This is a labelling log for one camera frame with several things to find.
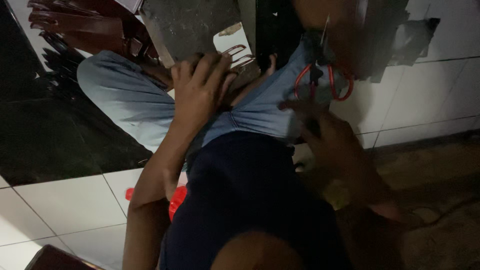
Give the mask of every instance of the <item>light blue jeans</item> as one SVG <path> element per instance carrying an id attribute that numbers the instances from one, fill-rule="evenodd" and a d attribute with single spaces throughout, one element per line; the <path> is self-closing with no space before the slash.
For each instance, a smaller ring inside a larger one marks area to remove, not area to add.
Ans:
<path id="1" fill-rule="evenodd" d="M 234 131 L 249 131 L 293 142 L 300 135 L 292 110 L 277 105 L 293 98 L 297 75 L 307 65 L 302 43 L 286 66 L 251 90 L 231 111 L 214 115 L 191 144 L 194 153 L 213 139 Z M 155 152 L 167 134 L 175 101 L 139 65 L 102 51 L 78 67 L 78 83 L 84 93 L 121 129 Z M 307 84 L 309 74 L 302 83 Z"/>

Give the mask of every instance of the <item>floor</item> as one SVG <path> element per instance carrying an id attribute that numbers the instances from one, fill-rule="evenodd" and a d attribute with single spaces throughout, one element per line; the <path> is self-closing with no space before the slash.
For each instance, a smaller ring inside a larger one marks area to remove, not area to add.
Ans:
<path id="1" fill-rule="evenodd" d="M 29 29 L 27 0 L 8 3 L 43 62 L 42 48 L 49 45 Z M 410 0 L 407 10 L 414 20 L 425 14 L 441 18 L 428 57 L 412 67 L 387 67 L 380 84 L 356 82 L 347 101 L 332 105 L 364 148 L 480 129 L 478 2 Z M 279 20 L 283 15 L 272 14 Z M 33 70 L 28 79 L 34 77 Z M 118 148 L 131 142 L 114 134 L 98 137 L 97 129 L 70 115 L 43 88 L 34 98 L 13 87 L 2 91 L 0 121 L 7 128 L 0 137 L 8 143 L 0 153 L 5 178 L 0 178 L 0 269 L 24 269 L 45 244 L 120 269 L 125 192 L 136 183 L 148 153 Z M 18 115 L 21 121 L 14 121 Z M 61 133 L 53 132 L 59 128 Z M 122 150 L 140 154 L 118 159 L 115 153 Z M 20 155 L 30 158 L 25 162 Z"/>

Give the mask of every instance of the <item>red object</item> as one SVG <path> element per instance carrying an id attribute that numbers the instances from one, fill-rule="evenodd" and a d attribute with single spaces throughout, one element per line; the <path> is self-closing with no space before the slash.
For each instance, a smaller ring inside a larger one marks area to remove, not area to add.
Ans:
<path id="1" fill-rule="evenodd" d="M 308 64 L 303 70 L 300 72 L 300 74 L 297 76 L 297 79 L 295 80 L 295 85 L 293 89 L 293 94 L 295 95 L 296 98 L 299 98 L 299 84 L 300 80 L 305 76 L 305 74 L 310 71 L 310 68 L 312 67 L 312 64 Z M 338 101 L 344 101 L 348 99 L 353 91 L 353 76 L 347 72 L 343 72 L 343 75 L 348 79 L 348 91 L 343 97 L 338 97 L 336 94 L 336 89 L 335 89 L 335 79 L 333 77 L 333 69 L 332 65 L 327 65 L 328 68 L 328 79 L 330 81 L 330 91 L 332 92 L 332 96 L 335 100 Z M 310 98 L 313 99 L 315 97 L 315 84 L 311 82 L 310 84 Z"/>
<path id="2" fill-rule="evenodd" d="M 134 188 L 131 187 L 131 188 L 127 189 L 127 191 L 125 192 L 125 199 L 127 199 L 127 201 L 130 201 L 132 199 L 133 190 L 134 190 Z"/>
<path id="3" fill-rule="evenodd" d="M 175 215 L 175 212 L 177 211 L 178 207 L 182 204 L 183 200 L 185 199 L 187 195 L 187 187 L 179 186 L 175 190 L 175 193 L 172 196 L 172 199 L 170 200 L 170 206 L 168 208 L 168 215 L 170 216 L 170 221 L 173 220 L 173 215 Z"/>

